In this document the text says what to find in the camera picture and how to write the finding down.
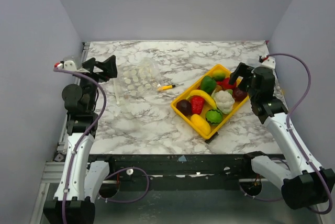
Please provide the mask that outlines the red strawberry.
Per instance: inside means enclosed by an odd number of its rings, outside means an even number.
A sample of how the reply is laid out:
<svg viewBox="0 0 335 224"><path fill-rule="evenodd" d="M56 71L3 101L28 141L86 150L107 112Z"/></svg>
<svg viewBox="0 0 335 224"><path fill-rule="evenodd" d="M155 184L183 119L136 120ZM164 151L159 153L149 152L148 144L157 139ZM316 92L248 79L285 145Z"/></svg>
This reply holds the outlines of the red strawberry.
<svg viewBox="0 0 335 224"><path fill-rule="evenodd" d="M205 100L200 96L193 96L190 99L190 103L191 103L192 113L200 115L202 113Z"/></svg>

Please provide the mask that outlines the yellow lemon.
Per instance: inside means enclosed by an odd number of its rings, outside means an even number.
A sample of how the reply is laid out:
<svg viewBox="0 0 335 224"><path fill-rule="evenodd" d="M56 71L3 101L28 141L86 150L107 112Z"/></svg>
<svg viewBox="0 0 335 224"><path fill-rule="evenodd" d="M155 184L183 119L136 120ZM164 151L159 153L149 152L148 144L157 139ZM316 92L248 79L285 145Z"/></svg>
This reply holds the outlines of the yellow lemon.
<svg viewBox="0 0 335 224"><path fill-rule="evenodd" d="M191 116L192 124L204 135L209 135L211 132L210 124L198 114L193 114Z"/></svg>

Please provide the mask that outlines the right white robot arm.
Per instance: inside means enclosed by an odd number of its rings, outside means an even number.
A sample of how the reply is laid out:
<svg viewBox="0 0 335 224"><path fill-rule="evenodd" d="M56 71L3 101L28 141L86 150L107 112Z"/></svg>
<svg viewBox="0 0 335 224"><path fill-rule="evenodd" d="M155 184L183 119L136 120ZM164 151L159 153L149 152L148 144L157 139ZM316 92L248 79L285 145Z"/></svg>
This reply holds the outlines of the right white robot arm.
<svg viewBox="0 0 335 224"><path fill-rule="evenodd" d="M282 151L288 168L272 161L262 152L244 156L241 173L248 178L259 174L280 189L282 198L291 209L332 203L334 171L324 169L307 150L298 135L284 103L274 95L275 76L266 66L253 68L240 63L230 74L230 83L242 80L239 88L248 93L253 113L272 134Z"/></svg>

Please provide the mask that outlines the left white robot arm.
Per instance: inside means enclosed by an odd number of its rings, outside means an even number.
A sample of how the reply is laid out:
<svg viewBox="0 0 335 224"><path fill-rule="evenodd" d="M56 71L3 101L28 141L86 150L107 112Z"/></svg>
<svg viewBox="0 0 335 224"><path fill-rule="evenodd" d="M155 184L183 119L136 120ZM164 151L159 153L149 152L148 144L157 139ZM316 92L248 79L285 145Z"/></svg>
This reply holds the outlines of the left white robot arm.
<svg viewBox="0 0 335 224"><path fill-rule="evenodd" d="M57 63L54 71L71 74L80 81L62 91L68 145L58 188L53 199L45 202L43 213L50 223L93 223L95 200L103 180L116 173L110 161L88 161L102 116L95 112L98 96L103 98L103 109L107 103L101 83L117 77L116 57L112 55L103 62L91 58L81 64L68 59Z"/></svg>

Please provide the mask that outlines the clear zip top bag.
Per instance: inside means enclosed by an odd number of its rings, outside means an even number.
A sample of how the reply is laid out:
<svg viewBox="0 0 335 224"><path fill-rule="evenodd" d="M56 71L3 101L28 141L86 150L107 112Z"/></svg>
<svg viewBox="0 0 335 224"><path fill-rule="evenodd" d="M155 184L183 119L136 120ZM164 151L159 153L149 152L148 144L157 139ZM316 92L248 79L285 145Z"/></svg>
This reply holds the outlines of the clear zip top bag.
<svg viewBox="0 0 335 224"><path fill-rule="evenodd" d="M117 105L126 101L154 94L163 86L157 62L143 58L139 63L124 63L118 68L117 78L113 79Z"/></svg>

